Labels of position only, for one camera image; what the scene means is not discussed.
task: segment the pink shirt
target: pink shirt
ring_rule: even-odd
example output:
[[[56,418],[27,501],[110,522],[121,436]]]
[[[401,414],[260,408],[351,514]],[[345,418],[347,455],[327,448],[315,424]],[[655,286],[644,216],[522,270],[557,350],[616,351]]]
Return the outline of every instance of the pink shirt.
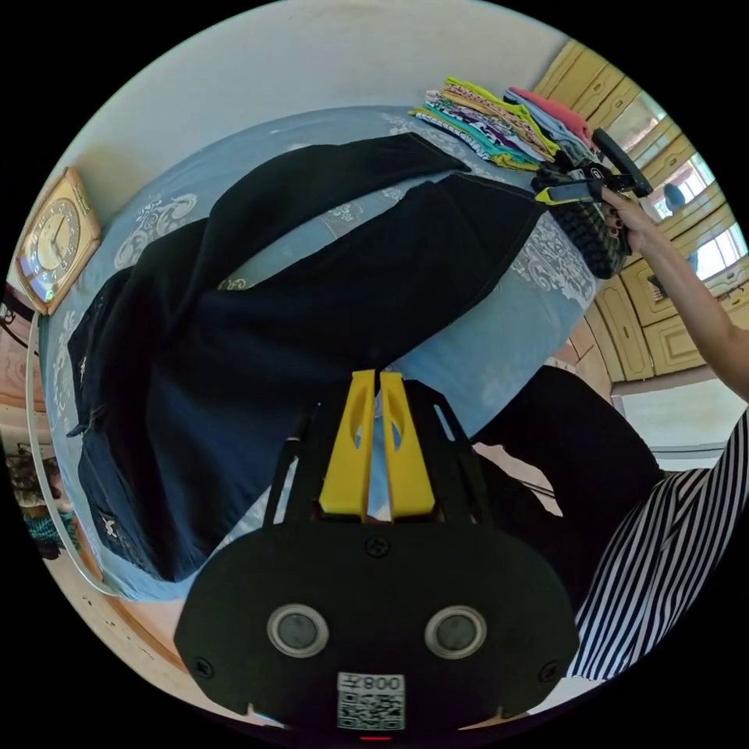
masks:
[[[577,135],[588,147],[593,146],[591,140],[591,130],[587,126],[587,122],[580,117],[576,112],[568,109],[564,104],[560,104],[557,101],[551,101],[550,99],[544,99],[538,94],[534,94],[532,91],[523,91],[521,88],[515,88],[511,86],[509,88],[514,94],[522,96],[524,99],[535,104],[540,109],[543,109],[547,115],[558,119],[571,133]]]

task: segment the decorative item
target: decorative item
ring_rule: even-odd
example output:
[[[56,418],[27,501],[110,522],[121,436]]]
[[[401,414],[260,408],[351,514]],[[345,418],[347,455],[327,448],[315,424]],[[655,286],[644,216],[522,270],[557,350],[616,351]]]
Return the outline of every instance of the decorative item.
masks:
[[[34,308],[52,314],[99,246],[101,228],[75,169],[68,167],[29,223],[16,253]]]

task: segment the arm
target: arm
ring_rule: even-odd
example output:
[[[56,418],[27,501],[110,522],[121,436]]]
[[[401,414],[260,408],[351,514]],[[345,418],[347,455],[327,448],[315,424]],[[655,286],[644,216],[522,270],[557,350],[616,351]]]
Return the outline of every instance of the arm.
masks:
[[[640,251],[663,284],[702,358],[724,385],[749,401],[749,331],[732,322],[683,255],[637,204],[606,188],[604,197],[628,228],[633,249]]]

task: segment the clock face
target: clock face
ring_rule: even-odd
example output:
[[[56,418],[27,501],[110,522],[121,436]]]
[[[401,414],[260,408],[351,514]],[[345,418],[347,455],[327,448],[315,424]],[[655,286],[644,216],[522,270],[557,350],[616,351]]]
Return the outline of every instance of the clock face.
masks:
[[[26,245],[28,276],[49,301],[73,266],[80,242],[80,221],[72,201],[59,198],[37,216]]]

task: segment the window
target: window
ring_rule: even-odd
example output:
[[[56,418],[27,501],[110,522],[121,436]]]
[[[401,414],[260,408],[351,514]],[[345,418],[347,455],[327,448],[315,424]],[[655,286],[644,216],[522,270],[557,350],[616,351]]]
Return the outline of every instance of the window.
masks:
[[[658,185],[646,199],[649,206],[644,206],[648,215],[658,221],[673,215],[666,204],[666,185],[676,187],[687,204],[694,200],[702,190],[715,182],[715,176],[708,168],[705,160],[695,154],[688,162],[682,164],[664,183]]]
[[[747,255],[747,243],[738,224],[734,224],[723,234],[695,250],[690,256],[691,263],[696,263],[697,275],[707,281],[714,275],[723,273]]]
[[[607,129],[611,138],[628,151],[666,117],[666,112],[641,91]]]

